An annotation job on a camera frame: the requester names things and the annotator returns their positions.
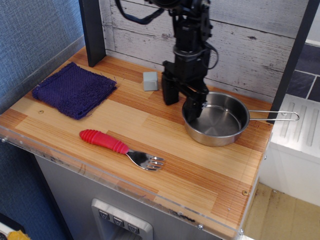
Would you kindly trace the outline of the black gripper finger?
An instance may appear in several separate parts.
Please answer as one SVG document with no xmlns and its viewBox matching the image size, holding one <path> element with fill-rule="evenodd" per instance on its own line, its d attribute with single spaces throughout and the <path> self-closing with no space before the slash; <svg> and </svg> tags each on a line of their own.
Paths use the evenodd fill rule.
<svg viewBox="0 0 320 240">
<path fill-rule="evenodd" d="M 173 80 L 163 75 L 161 86 L 163 100 L 166 105 L 172 105 L 179 101 L 179 90 L 176 88 L 176 83 Z"/>
<path fill-rule="evenodd" d="M 199 118 L 206 104 L 205 97 L 188 97 L 186 99 L 186 120 L 191 122 Z"/>
</svg>

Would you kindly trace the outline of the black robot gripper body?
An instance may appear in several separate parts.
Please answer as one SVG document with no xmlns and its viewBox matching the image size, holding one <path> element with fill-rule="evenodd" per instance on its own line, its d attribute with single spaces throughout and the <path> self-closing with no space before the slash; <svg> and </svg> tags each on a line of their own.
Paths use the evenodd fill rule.
<svg viewBox="0 0 320 240">
<path fill-rule="evenodd" d="M 209 67 L 209 52 L 196 55 L 176 54 L 174 62 L 164 61 L 164 72 L 170 80 L 181 87 L 191 88 L 201 95 L 209 93 L 204 83 Z"/>
</svg>

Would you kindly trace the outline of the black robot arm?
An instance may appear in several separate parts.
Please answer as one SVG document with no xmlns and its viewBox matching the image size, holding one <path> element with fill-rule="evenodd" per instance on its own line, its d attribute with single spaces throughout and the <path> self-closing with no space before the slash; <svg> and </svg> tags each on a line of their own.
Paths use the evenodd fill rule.
<svg viewBox="0 0 320 240">
<path fill-rule="evenodd" d="M 175 45 L 174 62 L 164 61 L 162 73 L 163 99 L 166 105 L 179 101 L 179 94 L 186 96 L 185 119 L 198 118 L 209 90 L 204 83 L 211 51 L 207 39 L 212 36 L 210 1 L 208 0 L 155 0 L 155 5 L 169 11 L 172 17 Z"/>
</svg>

